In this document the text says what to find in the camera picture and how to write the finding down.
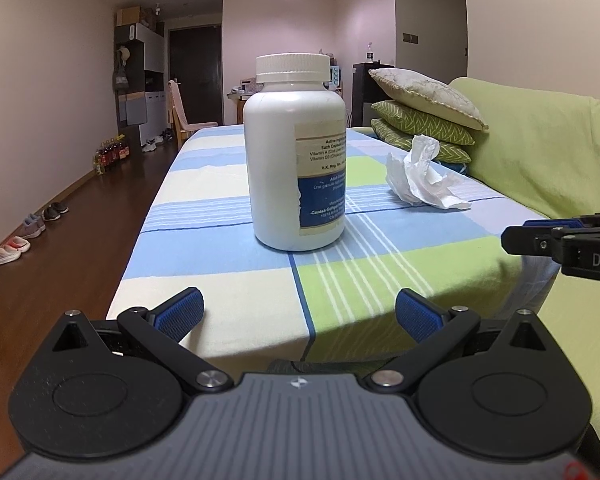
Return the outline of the green patterned lower pillow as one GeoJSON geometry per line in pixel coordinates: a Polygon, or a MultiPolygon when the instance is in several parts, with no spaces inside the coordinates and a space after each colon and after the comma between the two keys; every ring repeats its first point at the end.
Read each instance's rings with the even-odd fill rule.
{"type": "Polygon", "coordinates": [[[464,148],[438,141],[429,136],[411,136],[390,126],[383,119],[373,119],[372,128],[382,142],[395,148],[402,148],[405,151],[411,151],[414,148],[417,154],[426,154],[431,156],[432,160],[447,164],[468,165],[471,162],[471,157],[464,148]]]}

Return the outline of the dark entrance door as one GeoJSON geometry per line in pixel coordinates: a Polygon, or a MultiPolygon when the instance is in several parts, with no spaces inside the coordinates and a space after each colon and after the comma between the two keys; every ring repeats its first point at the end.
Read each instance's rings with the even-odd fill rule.
{"type": "Polygon", "coordinates": [[[178,83],[187,121],[223,123],[220,25],[172,29],[169,75],[178,83]]]}

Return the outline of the dark shoes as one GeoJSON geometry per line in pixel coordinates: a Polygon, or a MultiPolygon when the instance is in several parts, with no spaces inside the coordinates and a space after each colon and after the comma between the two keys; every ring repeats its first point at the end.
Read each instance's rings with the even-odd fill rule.
{"type": "Polygon", "coordinates": [[[61,202],[53,202],[48,204],[42,210],[42,220],[44,222],[52,222],[59,220],[64,214],[68,214],[69,208],[67,205],[61,202]]]}

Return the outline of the cluttered wooden side table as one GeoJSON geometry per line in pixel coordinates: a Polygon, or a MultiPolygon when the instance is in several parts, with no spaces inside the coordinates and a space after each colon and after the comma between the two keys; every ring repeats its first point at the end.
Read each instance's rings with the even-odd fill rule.
{"type": "Polygon", "coordinates": [[[233,102],[236,108],[236,124],[242,125],[244,123],[244,107],[246,102],[255,93],[261,90],[262,86],[256,83],[254,78],[244,79],[238,86],[233,87],[230,92],[227,93],[226,97],[233,102]]]}

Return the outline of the grey sneakers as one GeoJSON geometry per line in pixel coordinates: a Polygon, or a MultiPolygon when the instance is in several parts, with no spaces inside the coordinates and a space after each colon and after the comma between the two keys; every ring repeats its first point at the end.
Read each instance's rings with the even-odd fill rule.
{"type": "Polygon", "coordinates": [[[39,237],[46,230],[43,219],[37,214],[28,214],[23,219],[19,236],[26,240],[32,240],[32,238],[39,237]]]}

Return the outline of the blue toaster oven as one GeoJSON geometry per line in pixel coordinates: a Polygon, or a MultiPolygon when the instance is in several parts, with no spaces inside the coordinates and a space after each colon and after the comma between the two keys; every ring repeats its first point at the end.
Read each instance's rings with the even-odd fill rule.
{"type": "Polygon", "coordinates": [[[330,81],[329,85],[334,88],[339,88],[341,82],[341,70],[337,65],[330,66],[330,81]]]}

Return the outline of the green patterned middle pillow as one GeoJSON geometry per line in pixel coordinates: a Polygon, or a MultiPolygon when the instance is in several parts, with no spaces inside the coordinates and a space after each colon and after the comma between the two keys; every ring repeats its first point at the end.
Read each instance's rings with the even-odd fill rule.
{"type": "Polygon", "coordinates": [[[390,126],[411,136],[422,134],[458,146],[475,144],[475,140],[467,128],[396,101],[373,103],[372,110],[390,126]]]}

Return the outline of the wooden chair with cushion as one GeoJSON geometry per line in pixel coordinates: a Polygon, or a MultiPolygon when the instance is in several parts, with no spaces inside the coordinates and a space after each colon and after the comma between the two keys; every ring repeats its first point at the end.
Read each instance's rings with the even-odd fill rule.
{"type": "Polygon", "coordinates": [[[183,144],[199,130],[213,128],[219,125],[217,122],[189,122],[186,118],[180,86],[173,79],[168,81],[168,85],[170,93],[171,115],[174,123],[174,132],[178,148],[182,148],[183,144]]]}

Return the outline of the group of sauce bottles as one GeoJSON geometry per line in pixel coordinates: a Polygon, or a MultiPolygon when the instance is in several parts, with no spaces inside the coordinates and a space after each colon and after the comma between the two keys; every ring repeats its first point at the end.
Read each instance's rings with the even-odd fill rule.
{"type": "Polygon", "coordinates": [[[102,142],[93,157],[95,174],[104,174],[129,156],[129,142],[123,134],[102,142]]]}

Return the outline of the black mini fridge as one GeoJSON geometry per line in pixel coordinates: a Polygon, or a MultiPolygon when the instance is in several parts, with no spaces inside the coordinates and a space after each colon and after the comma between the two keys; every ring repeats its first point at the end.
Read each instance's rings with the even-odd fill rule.
{"type": "Polygon", "coordinates": [[[351,127],[369,127],[370,122],[378,118],[372,105],[388,100],[386,92],[370,76],[370,71],[378,68],[392,68],[392,65],[371,62],[356,63],[352,66],[351,127]]]}

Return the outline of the green patterned pillow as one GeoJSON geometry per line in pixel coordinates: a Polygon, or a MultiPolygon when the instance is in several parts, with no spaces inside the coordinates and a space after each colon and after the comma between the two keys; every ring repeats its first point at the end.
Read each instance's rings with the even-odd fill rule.
{"type": "Polygon", "coordinates": [[[422,134],[458,146],[475,144],[475,140],[467,128],[396,101],[373,103],[372,110],[390,126],[411,136],[422,134]]]}
{"type": "Polygon", "coordinates": [[[390,126],[383,119],[373,119],[372,128],[382,142],[395,148],[402,148],[405,151],[411,151],[414,148],[417,154],[426,154],[431,156],[432,160],[447,164],[468,165],[471,162],[471,157],[464,148],[438,141],[429,136],[411,136],[390,126]]]}

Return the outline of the white pill bottle blue label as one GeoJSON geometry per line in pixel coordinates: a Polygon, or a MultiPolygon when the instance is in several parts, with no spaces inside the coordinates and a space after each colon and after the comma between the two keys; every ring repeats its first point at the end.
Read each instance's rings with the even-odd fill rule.
{"type": "Polygon", "coordinates": [[[325,88],[327,55],[262,55],[256,73],[262,88],[244,107],[254,235],[282,252],[312,252],[343,232],[346,106],[325,88]]]}

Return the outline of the white paper towel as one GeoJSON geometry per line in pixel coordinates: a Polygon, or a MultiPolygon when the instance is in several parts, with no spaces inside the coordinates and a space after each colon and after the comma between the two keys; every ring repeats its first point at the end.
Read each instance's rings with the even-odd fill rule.
{"type": "Polygon", "coordinates": [[[389,153],[386,181],[402,202],[411,206],[427,205],[441,210],[468,210],[468,200],[456,196],[452,187],[462,179],[457,174],[440,174],[432,166],[432,158],[417,154],[413,148],[402,158],[389,153]]]}

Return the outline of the tall black white cabinet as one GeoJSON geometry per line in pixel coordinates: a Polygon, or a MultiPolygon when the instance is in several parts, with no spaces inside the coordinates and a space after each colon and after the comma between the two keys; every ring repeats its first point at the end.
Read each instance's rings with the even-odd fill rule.
{"type": "Polygon", "coordinates": [[[153,10],[119,9],[114,17],[114,93],[120,131],[143,149],[166,130],[166,40],[153,10]]]}

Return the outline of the beige embroidered top pillow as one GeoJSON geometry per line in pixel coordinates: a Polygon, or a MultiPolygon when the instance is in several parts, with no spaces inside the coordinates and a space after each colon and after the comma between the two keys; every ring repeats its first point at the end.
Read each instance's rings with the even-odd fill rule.
{"type": "Polygon", "coordinates": [[[404,68],[375,68],[368,72],[387,96],[407,107],[468,129],[488,131],[478,107],[463,93],[442,81],[404,68]]]}

